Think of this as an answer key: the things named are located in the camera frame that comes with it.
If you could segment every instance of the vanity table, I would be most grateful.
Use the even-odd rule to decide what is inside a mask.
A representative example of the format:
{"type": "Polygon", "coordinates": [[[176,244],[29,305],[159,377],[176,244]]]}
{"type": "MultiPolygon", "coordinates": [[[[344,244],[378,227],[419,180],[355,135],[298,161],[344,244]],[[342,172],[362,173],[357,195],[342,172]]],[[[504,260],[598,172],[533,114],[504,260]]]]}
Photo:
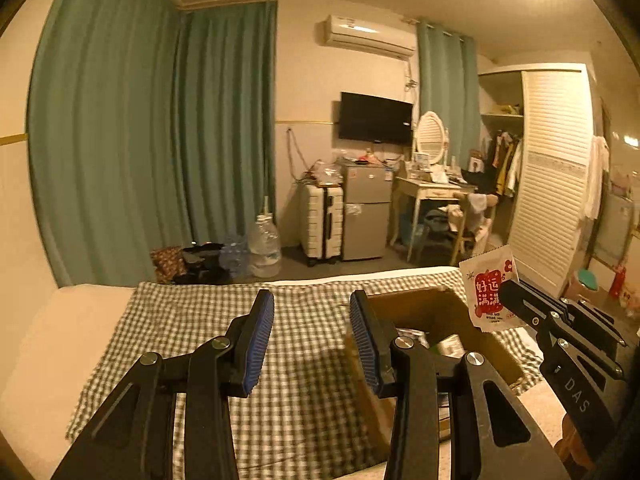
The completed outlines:
{"type": "Polygon", "coordinates": [[[400,232],[400,209],[402,203],[402,196],[414,197],[414,221],[411,224],[411,243],[409,244],[409,251],[406,256],[406,260],[411,259],[411,254],[414,248],[415,229],[418,225],[418,213],[420,212],[420,202],[422,200],[450,200],[457,202],[458,200],[453,197],[457,191],[473,193],[476,190],[474,186],[459,186],[458,184],[436,184],[433,182],[424,182],[421,180],[415,180],[412,178],[396,177],[396,182],[393,192],[393,210],[394,210],[394,230],[391,237],[391,246],[398,240],[400,232]]]}

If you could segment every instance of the tv screen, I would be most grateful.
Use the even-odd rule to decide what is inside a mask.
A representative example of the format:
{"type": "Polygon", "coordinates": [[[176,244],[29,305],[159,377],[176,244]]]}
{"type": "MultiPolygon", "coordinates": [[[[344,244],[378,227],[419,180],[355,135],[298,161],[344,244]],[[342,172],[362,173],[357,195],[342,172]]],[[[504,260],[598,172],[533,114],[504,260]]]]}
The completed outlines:
{"type": "Polygon", "coordinates": [[[410,146],[412,108],[403,101],[342,92],[338,137],[410,146]]]}

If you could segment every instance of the teal lid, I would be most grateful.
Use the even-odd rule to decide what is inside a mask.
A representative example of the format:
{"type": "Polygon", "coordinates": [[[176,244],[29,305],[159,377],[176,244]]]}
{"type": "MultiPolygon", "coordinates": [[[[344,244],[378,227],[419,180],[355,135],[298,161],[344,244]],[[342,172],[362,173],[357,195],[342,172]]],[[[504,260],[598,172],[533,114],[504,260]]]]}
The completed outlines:
{"type": "Polygon", "coordinates": [[[578,271],[578,280],[588,289],[598,290],[598,281],[590,270],[580,269],[578,271]]]}

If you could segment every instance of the curtain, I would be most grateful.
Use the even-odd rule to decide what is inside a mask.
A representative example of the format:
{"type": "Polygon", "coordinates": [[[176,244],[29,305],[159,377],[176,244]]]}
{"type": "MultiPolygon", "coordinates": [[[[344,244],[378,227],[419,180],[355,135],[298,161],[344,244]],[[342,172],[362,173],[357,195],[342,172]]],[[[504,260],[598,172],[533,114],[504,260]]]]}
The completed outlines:
{"type": "Polygon", "coordinates": [[[172,137],[179,13],[169,0],[55,0],[27,128],[40,233],[59,285],[136,285],[191,240],[172,137]]]}
{"type": "Polygon", "coordinates": [[[455,156],[466,169],[469,150],[477,148],[480,139],[476,44],[473,38],[424,22],[418,24],[417,35],[420,114],[439,115],[449,129],[449,157],[455,156]]]}
{"type": "Polygon", "coordinates": [[[175,136],[198,242],[243,235],[263,196],[274,196],[275,20],[276,2],[182,16],[175,136]]]}

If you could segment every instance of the cardboard box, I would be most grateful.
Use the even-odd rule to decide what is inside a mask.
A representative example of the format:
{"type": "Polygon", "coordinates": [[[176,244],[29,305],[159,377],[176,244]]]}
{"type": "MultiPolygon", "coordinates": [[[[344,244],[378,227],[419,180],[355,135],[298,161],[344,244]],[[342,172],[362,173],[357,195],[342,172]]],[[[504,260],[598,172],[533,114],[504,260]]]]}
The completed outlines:
{"type": "MultiPolygon", "coordinates": [[[[465,350],[484,355],[511,387],[518,385],[524,376],[520,365],[491,333],[483,333],[473,326],[466,304],[451,290],[420,288],[379,294],[369,296],[369,304],[378,317],[391,320],[396,327],[425,332],[432,347],[444,338],[458,334],[465,350]]],[[[346,335],[345,351],[370,442],[378,452],[377,458],[386,460],[390,450],[396,400],[379,399],[367,386],[350,330],[346,335]]],[[[441,420],[441,436],[448,432],[449,419],[441,420]]]]}

